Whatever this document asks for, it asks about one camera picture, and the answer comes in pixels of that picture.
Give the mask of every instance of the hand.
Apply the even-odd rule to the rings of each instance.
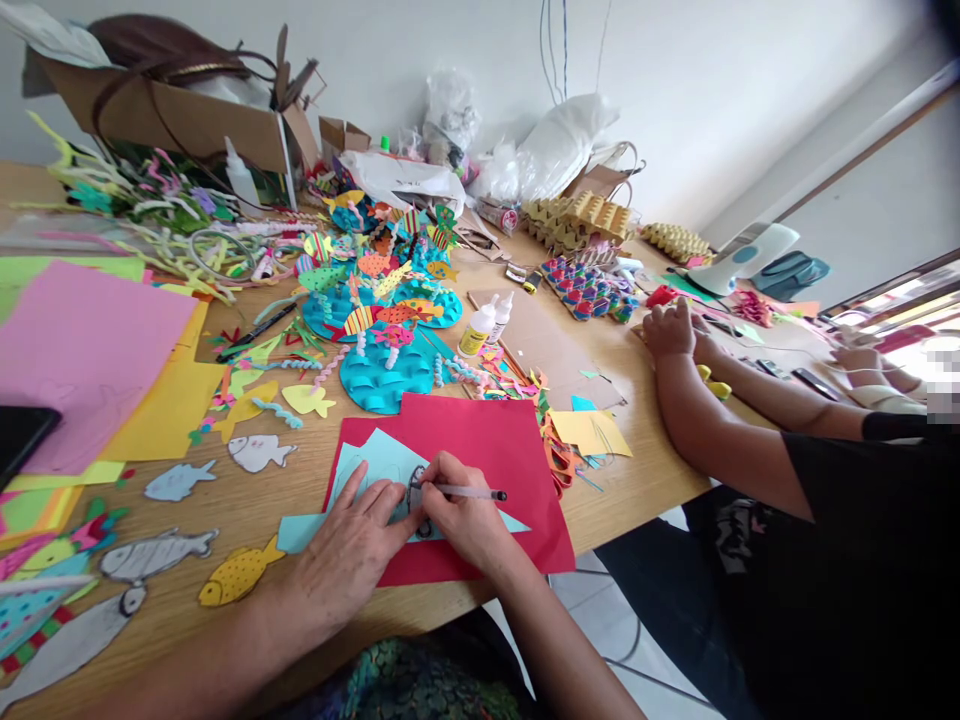
[[[339,632],[362,608],[387,563],[423,522],[422,509],[388,525],[406,486],[378,480],[354,502],[367,474],[353,471],[323,527],[297,558],[273,612],[292,624],[297,642],[316,647]]]
[[[446,451],[440,452],[421,477],[423,507],[427,516],[439,527],[443,536],[464,560],[484,575],[492,574],[504,562],[515,545],[513,536],[492,500],[446,496],[433,486],[448,485],[484,488],[490,486],[477,468],[465,467]]]
[[[669,355],[693,355],[696,336],[690,322],[690,307],[681,297],[676,308],[666,312],[657,305],[643,319],[643,341],[654,362]]]

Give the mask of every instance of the glue bottle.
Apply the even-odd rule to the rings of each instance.
[[[503,334],[503,329],[507,326],[507,323],[510,322],[511,310],[513,310],[512,292],[507,296],[506,300],[497,305],[497,315],[495,318],[493,331],[490,333],[490,337],[487,338],[488,345],[493,345],[497,340],[500,339],[500,336]]]
[[[483,347],[483,343],[490,337],[490,333],[497,323],[496,303],[499,298],[499,294],[494,295],[490,298],[490,302],[470,316],[470,324],[463,331],[463,337],[460,338],[460,344],[457,345],[457,352],[461,357],[476,355]]]
[[[240,210],[247,217],[260,217],[263,212],[256,205],[251,204],[260,202],[257,186],[253,184],[253,175],[243,164],[243,159],[237,155],[237,151],[233,149],[230,138],[223,139],[227,145],[227,178],[230,180],[233,194],[240,201]]]

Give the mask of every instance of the smartphone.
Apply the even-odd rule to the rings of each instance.
[[[0,405],[0,491],[16,477],[61,418],[53,408]]]
[[[797,368],[793,371],[793,376],[797,378],[804,385],[809,387],[811,390],[820,393],[827,400],[833,400],[834,402],[839,402],[840,398],[837,397],[836,393],[831,390],[826,383],[823,382],[820,378],[814,375],[809,370],[804,368]]]

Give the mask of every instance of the gray paper fish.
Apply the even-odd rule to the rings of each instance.
[[[111,580],[141,582],[169,570],[187,555],[209,557],[210,541],[220,534],[211,530],[203,535],[177,535],[177,530],[114,548],[100,560],[101,572]]]
[[[217,479],[217,476],[210,472],[215,462],[216,460],[211,460],[203,467],[194,467],[188,463],[174,465],[163,475],[152,480],[143,494],[151,500],[180,502],[190,495],[193,486],[201,480]]]
[[[72,675],[99,655],[143,605],[147,589],[132,587],[94,605],[47,640],[6,690],[0,690],[0,715],[13,703]]]

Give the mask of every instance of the white paper fish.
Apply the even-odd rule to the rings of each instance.
[[[111,550],[100,560],[100,571],[111,580],[141,582],[169,570],[187,555],[210,557],[210,541],[220,534],[215,529],[203,535],[177,535],[178,530]]]
[[[174,465],[163,475],[152,480],[143,494],[151,500],[166,502],[180,502],[190,495],[193,486],[201,480],[216,480],[217,476],[210,472],[216,460],[211,460],[203,467],[194,467],[188,463]]]
[[[230,456],[247,472],[260,472],[271,460],[286,467],[287,455],[296,449],[296,445],[280,447],[280,438],[276,435],[250,435],[227,443]]]
[[[47,640],[6,690],[0,690],[0,715],[18,700],[45,690],[99,655],[130,622],[147,595],[143,586],[94,605]]]

